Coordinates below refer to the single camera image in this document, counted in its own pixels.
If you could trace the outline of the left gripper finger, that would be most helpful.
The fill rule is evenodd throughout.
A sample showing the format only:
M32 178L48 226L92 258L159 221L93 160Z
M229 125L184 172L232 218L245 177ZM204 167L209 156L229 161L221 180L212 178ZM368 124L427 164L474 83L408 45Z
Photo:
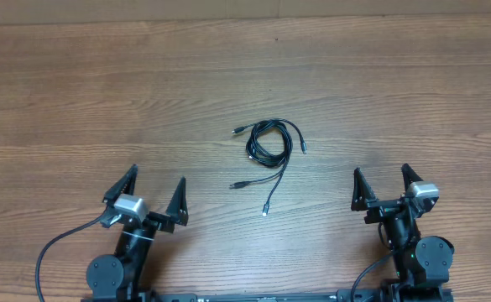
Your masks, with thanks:
M133 195L137 175L138 166L133 164L124 176L106 191L102 202L107 206L113 206L121 194Z
M185 191L186 178L182 177L165 212L172 222L184 227L187 225L189 220Z

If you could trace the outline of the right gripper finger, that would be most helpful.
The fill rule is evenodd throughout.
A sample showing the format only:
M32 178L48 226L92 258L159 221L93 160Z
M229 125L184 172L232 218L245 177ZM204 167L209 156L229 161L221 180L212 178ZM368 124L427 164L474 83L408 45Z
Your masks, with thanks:
M360 168L353 171L352 211L366 211L372 203L378 201L372 188L366 181Z
M422 181L422 178L407 163L401 166L401 172L404 179L405 191L409 189L412 183Z

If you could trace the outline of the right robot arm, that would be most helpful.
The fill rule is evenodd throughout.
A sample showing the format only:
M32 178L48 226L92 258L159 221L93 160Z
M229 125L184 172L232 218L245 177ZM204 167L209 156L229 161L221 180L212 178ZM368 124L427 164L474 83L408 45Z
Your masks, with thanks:
M444 237L423 237L416 220L430 212L439 200L438 187L424 181L408 164L401 166L405 192L393 200L380 200L361 169L353 172L352 211L364 211L364 222L376 224L380 241L389 253L370 264L353 282L350 301L449 302L454 300L449 281L455 247ZM392 259L394 279L384 280L378 289L358 290L362 279Z

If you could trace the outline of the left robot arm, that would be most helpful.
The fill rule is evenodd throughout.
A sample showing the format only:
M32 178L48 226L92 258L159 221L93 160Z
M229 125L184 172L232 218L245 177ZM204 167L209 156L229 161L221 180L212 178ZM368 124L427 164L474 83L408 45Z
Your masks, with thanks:
M106 205L97 221L109 228L123 226L115 251L94 258L86 269L92 295L88 301L160 301L153 289L143 289L140 279L157 232L172 233L186 226L186 178L181 178L164 214L149 210L144 198L135 195L138 166L132 165L103 196Z

